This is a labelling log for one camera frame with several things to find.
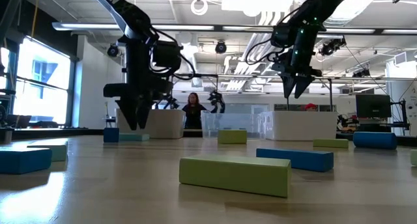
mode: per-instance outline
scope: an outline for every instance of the red object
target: red object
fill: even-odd
[[[311,109],[311,108],[317,108],[317,105],[315,105],[315,104],[308,104],[308,105],[306,105],[306,110],[307,109]]]

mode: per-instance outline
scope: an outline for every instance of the wooden table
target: wooden table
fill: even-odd
[[[100,136],[69,138],[67,162],[0,175],[0,223],[417,223],[417,168],[405,147],[326,148],[335,152],[334,170],[293,169],[288,199],[178,182],[183,156],[254,156],[257,147],[313,150],[306,142],[188,138],[104,146]]]

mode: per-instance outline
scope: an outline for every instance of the black shirt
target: black shirt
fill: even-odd
[[[201,104],[191,106],[187,104],[182,108],[186,115],[185,128],[186,129],[201,129],[201,111],[207,110]]]

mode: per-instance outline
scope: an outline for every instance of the transparent container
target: transparent container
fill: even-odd
[[[246,130],[248,139],[264,139],[264,121],[260,114],[201,112],[204,139],[216,139],[219,130]]]

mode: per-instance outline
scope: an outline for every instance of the light green block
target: light green block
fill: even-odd
[[[347,139],[314,139],[313,147],[349,148]]]
[[[28,148],[49,148],[52,151],[51,161],[66,161],[66,145],[28,145]]]
[[[417,166],[417,150],[411,150],[411,164]]]
[[[148,141],[149,134],[136,134],[136,133],[121,133],[119,135],[119,141]]]
[[[180,160],[182,184],[288,197],[291,161],[221,155],[197,155]]]
[[[246,130],[219,130],[217,136],[218,143],[244,144],[248,140]]]

